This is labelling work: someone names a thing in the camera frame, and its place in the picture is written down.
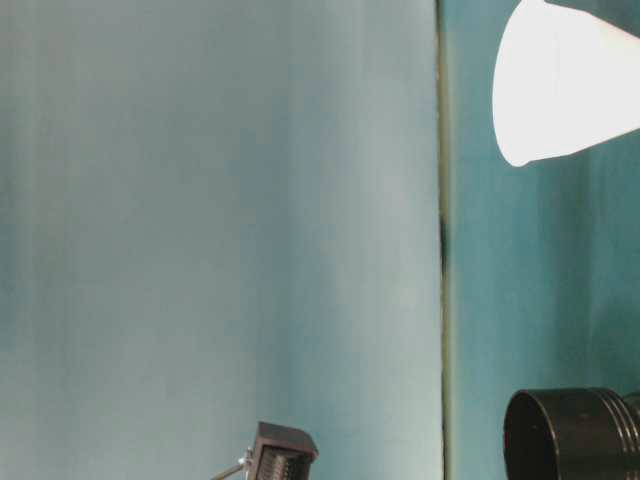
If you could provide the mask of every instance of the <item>teal wall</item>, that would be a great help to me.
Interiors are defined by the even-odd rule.
[[[209,478],[283,419],[287,8],[0,3],[3,478]]]
[[[434,5],[292,5],[292,418],[316,479],[438,478]]]
[[[640,385],[640,136],[521,169],[502,159],[491,83],[517,3],[441,2],[447,450],[456,480],[505,478],[502,418],[516,389]],[[640,33],[633,2],[563,3]]]
[[[0,0],[0,476],[441,470],[431,0]]]

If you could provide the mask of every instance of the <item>light blue backdrop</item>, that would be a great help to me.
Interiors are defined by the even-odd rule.
[[[0,476],[437,478],[433,2],[0,1]]]
[[[491,83],[517,3],[441,4],[452,480],[505,478],[519,388],[640,387],[640,136],[520,169],[502,159]],[[637,2],[562,3],[640,34]]]

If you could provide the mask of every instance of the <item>metal rod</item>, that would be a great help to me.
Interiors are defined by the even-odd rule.
[[[222,480],[223,478],[227,478],[230,477],[231,475],[233,475],[234,473],[238,473],[239,471],[241,471],[244,468],[243,464],[238,464],[234,467],[228,468],[226,469],[224,472],[219,473],[218,475],[216,475],[215,477],[213,477],[211,480]]]

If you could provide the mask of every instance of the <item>teal backdrop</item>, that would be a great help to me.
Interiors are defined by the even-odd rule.
[[[520,169],[502,159],[491,84],[517,3],[440,2],[454,480],[505,478],[502,419],[515,390],[640,387],[640,136]],[[562,4],[640,34],[637,3]]]
[[[431,0],[0,0],[0,477],[442,471]]]

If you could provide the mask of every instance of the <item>black cylindrical object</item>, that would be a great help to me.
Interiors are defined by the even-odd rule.
[[[521,390],[504,420],[509,480],[639,480],[640,395]]]

